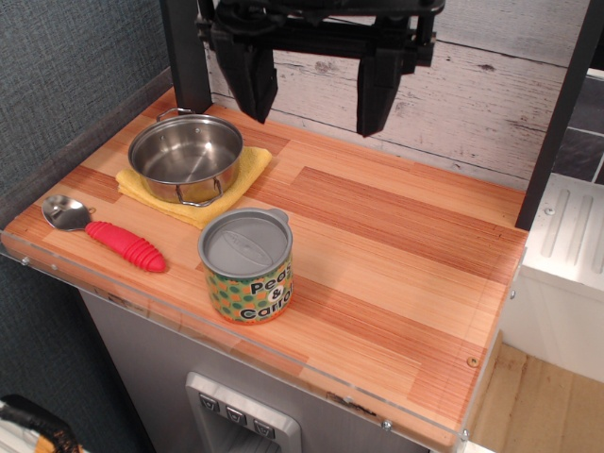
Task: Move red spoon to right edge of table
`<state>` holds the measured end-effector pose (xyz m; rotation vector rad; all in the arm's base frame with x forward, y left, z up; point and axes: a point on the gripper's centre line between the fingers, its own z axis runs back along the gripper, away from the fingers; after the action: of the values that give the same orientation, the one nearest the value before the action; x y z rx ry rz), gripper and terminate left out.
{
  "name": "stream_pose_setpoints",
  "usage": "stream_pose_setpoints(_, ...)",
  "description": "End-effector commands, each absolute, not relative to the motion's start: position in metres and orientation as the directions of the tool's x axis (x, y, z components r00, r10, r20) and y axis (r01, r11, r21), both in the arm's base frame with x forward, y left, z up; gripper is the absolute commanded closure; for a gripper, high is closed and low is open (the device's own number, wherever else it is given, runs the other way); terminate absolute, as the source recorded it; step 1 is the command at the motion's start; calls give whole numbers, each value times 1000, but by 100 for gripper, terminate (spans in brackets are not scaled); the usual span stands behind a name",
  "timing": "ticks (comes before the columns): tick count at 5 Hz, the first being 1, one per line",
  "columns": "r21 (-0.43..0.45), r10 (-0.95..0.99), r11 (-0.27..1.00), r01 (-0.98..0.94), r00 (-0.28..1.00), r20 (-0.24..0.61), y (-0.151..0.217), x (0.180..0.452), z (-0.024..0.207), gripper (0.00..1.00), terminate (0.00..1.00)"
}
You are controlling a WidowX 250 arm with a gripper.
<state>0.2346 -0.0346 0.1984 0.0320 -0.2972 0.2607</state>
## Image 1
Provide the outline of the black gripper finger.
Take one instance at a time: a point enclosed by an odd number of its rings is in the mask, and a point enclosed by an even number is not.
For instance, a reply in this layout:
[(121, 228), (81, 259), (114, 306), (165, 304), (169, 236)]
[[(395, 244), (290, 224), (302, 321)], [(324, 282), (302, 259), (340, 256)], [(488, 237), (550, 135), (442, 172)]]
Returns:
[(407, 49), (377, 48), (361, 58), (358, 73), (357, 132), (369, 137), (383, 130), (401, 77), (412, 74), (417, 55)]
[(240, 111), (263, 124), (277, 95), (273, 51), (241, 41), (219, 25), (211, 28), (210, 47)]

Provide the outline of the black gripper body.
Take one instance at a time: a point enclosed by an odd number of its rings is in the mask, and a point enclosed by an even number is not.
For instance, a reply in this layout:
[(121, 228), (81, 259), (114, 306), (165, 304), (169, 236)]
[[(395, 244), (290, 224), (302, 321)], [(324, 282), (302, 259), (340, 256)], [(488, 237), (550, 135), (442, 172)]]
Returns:
[(200, 1), (201, 41), (373, 61), (396, 76), (431, 64), (444, 1)]

